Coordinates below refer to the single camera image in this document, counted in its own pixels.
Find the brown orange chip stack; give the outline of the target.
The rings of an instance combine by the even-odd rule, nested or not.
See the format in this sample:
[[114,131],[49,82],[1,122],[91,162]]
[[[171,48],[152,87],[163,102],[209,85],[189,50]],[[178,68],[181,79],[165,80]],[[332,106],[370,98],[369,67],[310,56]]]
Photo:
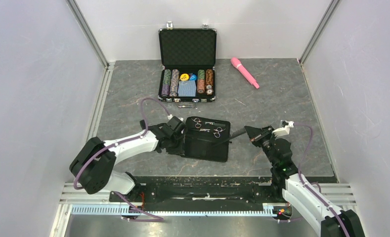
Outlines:
[[206,88],[206,94],[212,95],[213,93],[213,79],[214,79],[214,72],[212,69],[206,70],[206,78],[205,78],[205,88]]

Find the purple handled scissors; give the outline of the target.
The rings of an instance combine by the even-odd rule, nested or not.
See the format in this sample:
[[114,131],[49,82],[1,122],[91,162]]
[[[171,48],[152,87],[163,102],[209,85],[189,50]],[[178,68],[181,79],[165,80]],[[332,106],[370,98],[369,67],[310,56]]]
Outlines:
[[215,129],[208,129],[208,128],[199,128],[199,131],[200,132],[211,132],[215,138],[220,138],[221,137],[221,133],[223,131],[225,131],[224,128],[222,127],[217,127]]

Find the black poker chip case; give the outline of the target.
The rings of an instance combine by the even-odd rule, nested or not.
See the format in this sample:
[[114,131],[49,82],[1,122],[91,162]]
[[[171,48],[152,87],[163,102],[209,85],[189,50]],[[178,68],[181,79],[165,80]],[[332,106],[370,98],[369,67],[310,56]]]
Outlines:
[[[211,103],[217,98],[216,83],[216,52],[217,52],[217,30],[203,24],[199,28],[176,28],[172,21],[166,23],[164,28],[158,31],[161,56],[162,73],[158,89],[158,99],[163,102],[177,103],[188,102],[196,105],[198,103]],[[212,69],[214,72],[212,95],[199,94],[196,91],[195,97],[170,97],[161,96],[163,74],[165,69],[179,70],[181,74],[198,74],[199,70]]]

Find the silver scissors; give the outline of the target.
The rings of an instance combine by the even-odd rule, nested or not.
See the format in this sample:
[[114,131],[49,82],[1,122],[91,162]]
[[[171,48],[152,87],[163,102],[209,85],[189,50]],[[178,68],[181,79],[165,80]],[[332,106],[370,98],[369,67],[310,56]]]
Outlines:
[[192,121],[195,123],[194,127],[196,129],[211,129],[212,126],[216,126],[216,122],[212,121],[203,121],[200,118],[192,118]]

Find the purple grey chip stack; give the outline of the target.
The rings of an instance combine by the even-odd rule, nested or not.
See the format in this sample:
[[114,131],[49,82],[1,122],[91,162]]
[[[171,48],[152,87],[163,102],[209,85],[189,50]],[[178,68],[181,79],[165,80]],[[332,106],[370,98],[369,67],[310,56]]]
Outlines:
[[171,74],[171,81],[170,81],[170,90],[169,90],[169,96],[170,97],[176,97],[177,91],[178,91],[178,82],[179,82],[179,70],[173,69]]

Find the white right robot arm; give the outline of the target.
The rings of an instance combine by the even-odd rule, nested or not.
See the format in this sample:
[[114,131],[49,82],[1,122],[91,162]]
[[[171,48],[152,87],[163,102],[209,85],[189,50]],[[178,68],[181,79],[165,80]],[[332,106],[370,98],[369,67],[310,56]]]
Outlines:
[[278,129],[244,127],[250,142],[262,149],[271,164],[272,198],[293,206],[320,237],[363,237],[357,213],[329,201],[292,161],[291,143],[282,137],[296,126],[301,123],[283,120]]

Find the black zippered tool pouch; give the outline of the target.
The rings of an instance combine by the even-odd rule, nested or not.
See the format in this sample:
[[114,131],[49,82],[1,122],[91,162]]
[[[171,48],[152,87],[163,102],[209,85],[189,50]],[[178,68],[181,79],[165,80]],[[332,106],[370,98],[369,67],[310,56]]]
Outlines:
[[[200,132],[194,127],[194,118],[203,121],[216,122],[216,126],[211,129],[222,127],[225,129],[220,138],[215,138],[211,132]],[[181,157],[208,160],[214,162],[227,162],[229,153],[229,139],[231,123],[225,120],[217,120],[203,117],[188,117],[185,121],[186,129],[183,140],[183,154]]]

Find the purple green chip stack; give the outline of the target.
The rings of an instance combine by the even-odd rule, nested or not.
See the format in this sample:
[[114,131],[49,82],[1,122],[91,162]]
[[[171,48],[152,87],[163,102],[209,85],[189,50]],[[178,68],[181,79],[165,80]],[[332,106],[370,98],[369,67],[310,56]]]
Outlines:
[[161,96],[169,96],[170,86],[171,86],[171,76],[172,71],[170,69],[165,69],[163,74],[163,82],[162,82],[162,91]]

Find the yellow dealer button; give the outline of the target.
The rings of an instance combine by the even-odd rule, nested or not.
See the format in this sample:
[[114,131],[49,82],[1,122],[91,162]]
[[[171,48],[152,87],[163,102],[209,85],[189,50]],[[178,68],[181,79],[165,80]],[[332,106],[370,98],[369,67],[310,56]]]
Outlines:
[[181,74],[179,79],[181,81],[187,81],[190,79],[190,76],[189,76],[189,74]]

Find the pink wand massager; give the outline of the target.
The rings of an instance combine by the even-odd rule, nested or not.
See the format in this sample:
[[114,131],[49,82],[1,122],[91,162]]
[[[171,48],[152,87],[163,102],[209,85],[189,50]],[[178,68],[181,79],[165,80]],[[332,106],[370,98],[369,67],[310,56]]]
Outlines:
[[237,69],[241,75],[251,84],[255,89],[259,89],[260,86],[257,83],[256,79],[250,74],[250,72],[242,65],[241,61],[238,58],[231,58],[231,64],[235,69]]

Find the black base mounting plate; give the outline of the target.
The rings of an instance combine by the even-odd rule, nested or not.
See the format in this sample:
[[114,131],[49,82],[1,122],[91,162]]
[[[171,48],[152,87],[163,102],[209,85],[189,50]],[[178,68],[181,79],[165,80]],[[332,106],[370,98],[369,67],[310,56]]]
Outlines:
[[288,207],[263,176],[137,176],[124,197],[144,211],[259,211]]

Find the blue dealer button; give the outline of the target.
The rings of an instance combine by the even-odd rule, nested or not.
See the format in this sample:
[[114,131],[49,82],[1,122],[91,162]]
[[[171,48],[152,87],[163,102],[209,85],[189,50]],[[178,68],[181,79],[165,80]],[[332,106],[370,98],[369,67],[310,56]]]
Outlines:
[[196,74],[192,74],[189,78],[190,81],[195,81],[197,80],[197,75]]

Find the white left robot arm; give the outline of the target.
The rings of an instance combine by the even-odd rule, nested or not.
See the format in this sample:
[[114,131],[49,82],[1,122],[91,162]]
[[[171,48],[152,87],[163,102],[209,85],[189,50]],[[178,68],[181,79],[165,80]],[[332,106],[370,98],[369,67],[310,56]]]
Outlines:
[[137,200],[140,187],[136,179],[128,172],[114,171],[114,167],[138,154],[176,148],[183,140],[184,129],[182,118],[170,116],[166,123],[121,139],[90,138],[69,166],[76,189],[83,188],[89,195],[109,190],[121,193],[128,201]]

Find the blue playing card deck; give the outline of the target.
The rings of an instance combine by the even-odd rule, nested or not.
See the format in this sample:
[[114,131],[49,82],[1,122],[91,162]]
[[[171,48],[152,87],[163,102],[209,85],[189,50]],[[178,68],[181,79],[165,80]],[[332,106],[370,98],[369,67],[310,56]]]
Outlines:
[[179,97],[195,97],[197,91],[196,81],[180,81],[178,84],[177,94]]

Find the green orange chip stack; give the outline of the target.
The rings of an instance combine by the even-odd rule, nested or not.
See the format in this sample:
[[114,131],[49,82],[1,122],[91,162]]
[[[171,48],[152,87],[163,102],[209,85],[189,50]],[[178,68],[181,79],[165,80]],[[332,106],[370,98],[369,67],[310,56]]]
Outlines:
[[205,93],[205,71],[199,70],[197,74],[197,93]]

